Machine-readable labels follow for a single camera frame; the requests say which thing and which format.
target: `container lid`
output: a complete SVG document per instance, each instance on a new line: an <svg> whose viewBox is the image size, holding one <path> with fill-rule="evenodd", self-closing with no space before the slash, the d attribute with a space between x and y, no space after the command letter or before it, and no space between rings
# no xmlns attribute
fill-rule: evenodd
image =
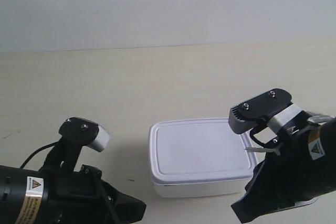
<svg viewBox="0 0 336 224"><path fill-rule="evenodd" d="M247 134L236 135L227 118L161 122L151 127L152 180L180 185L249 179L257 165Z"/></svg>

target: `plastic box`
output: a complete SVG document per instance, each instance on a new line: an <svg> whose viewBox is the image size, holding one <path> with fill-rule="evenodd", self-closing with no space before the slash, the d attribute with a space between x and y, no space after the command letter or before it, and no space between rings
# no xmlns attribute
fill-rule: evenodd
<svg viewBox="0 0 336 224"><path fill-rule="evenodd" d="M163 197L201 197L244 191L257 164L247 134L236 135L227 118L169 121L149 134L152 181Z"/></svg>

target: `white table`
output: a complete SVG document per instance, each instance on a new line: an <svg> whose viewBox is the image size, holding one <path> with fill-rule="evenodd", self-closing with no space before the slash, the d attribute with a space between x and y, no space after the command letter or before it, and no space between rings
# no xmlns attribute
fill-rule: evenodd
<svg viewBox="0 0 336 224"><path fill-rule="evenodd" d="M112 135L82 163L103 170L120 191L148 205L145 224L239 223L230 205L241 194L164 199L150 180L149 127L159 121L223 117L273 87L304 109L336 114L336 39L0 55L0 163L19 166L59 138L70 116L101 123ZM28 168L37 169L45 152ZM334 223L336 194L312 206L253 223Z"/></svg>

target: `screw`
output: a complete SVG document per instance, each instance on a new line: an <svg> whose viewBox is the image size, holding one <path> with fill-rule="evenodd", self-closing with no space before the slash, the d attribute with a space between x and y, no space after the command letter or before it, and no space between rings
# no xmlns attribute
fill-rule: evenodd
<svg viewBox="0 0 336 224"><path fill-rule="evenodd" d="M268 95L272 98L275 98L275 92L272 90L268 93Z"/></svg>
<svg viewBox="0 0 336 224"><path fill-rule="evenodd" d="M83 124L81 126L82 131L86 131L88 128L89 128L89 126L87 124Z"/></svg>
<svg viewBox="0 0 336 224"><path fill-rule="evenodd" d="M241 107L242 107L244 110L248 110L250 106L248 105L248 103L244 103Z"/></svg>

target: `yellow warning sticker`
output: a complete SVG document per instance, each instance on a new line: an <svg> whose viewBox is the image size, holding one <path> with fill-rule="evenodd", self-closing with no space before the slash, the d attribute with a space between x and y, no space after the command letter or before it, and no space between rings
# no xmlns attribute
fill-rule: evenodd
<svg viewBox="0 0 336 224"><path fill-rule="evenodd" d="M321 127L316 128L308 137L308 150L313 160L317 160L326 154L321 144L320 130Z"/></svg>
<svg viewBox="0 0 336 224"><path fill-rule="evenodd" d="M44 180L27 177L26 197L15 224L33 224L42 203Z"/></svg>

